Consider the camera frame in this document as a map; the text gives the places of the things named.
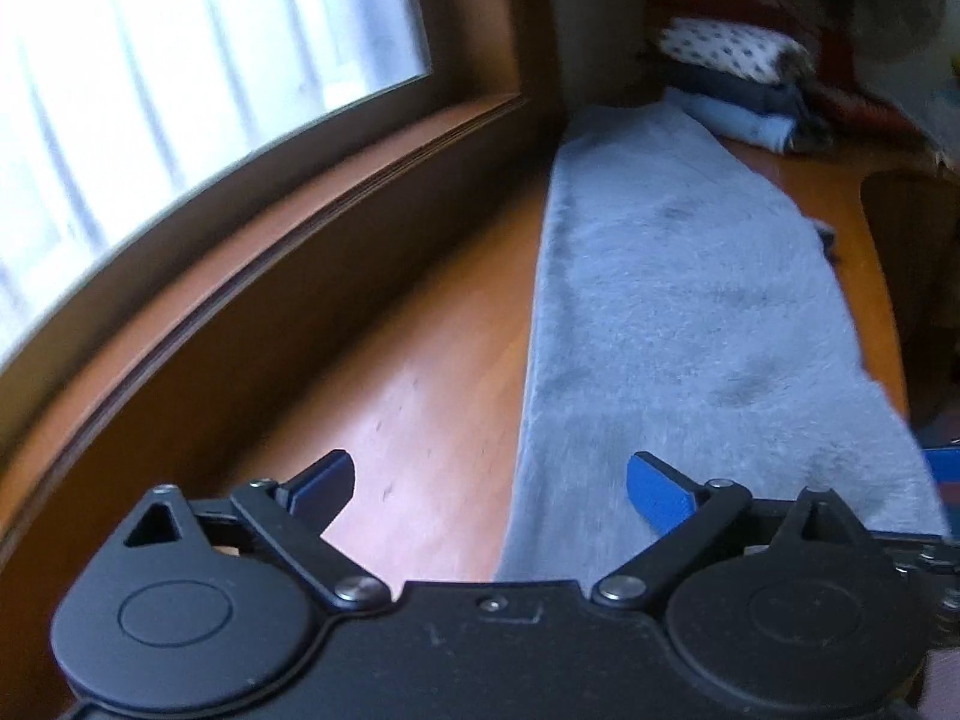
polka dot cloth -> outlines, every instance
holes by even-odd
[[[661,30],[659,49],[688,65],[769,85],[794,83],[814,74],[809,52],[796,40],[748,23],[673,19]]]

wall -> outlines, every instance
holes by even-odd
[[[610,101],[640,76],[643,0],[552,0],[563,98],[572,112]]]

window glass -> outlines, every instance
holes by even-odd
[[[426,71],[416,0],[0,0],[0,365],[191,188]]]

dark folded cloth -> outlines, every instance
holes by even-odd
[[[661,62],[658,72],[666,86],[733,103],[754,113],[780,114],[798,122],[815,118],[795,84],[770,86],[683,62]]]

wooden table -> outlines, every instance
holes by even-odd
[[[731,145],[807,215],[837,229],[837,276],[867,371],[905,413],[893,314],[859,201],[897,151],[829,159]],[[328,530],[396,590],[406,579],[487,580],[510,504],[547,166],[508,189],[493,222],[437,266],[325,370],[238,467],[292,476],[334,447],[357,463],[352,504]]]

